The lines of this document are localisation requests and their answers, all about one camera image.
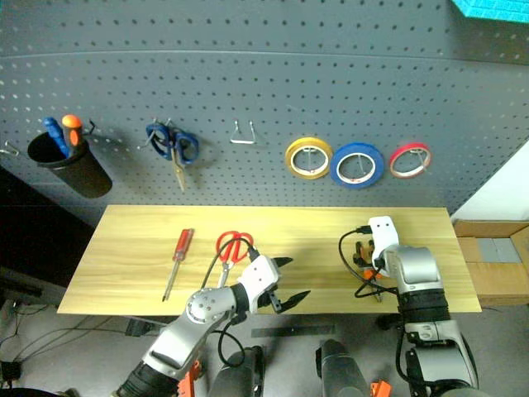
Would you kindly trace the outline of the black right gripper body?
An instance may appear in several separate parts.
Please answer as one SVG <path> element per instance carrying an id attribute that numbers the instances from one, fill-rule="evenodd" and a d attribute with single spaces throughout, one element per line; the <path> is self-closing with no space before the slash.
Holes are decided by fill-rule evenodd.
<path id="1" fill-rule="evenodd" d="M 361 241 L 355 243 L 353 262 L 361 269 L 373 268 L 374 241 L 369 240 L 366 244 Z"/>

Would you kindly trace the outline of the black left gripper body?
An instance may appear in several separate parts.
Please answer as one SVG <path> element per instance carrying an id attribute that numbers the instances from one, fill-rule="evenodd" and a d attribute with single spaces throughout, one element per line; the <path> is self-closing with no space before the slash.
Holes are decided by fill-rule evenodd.
<path id="1" fill-rule="evenodd" d="M 257 300 L 259 309 L 270 306 L 275 313 L 282 313 L 285 308 L 277 297 L 275 291 L 278 289 L 277 284 L 271 285 Z"/>

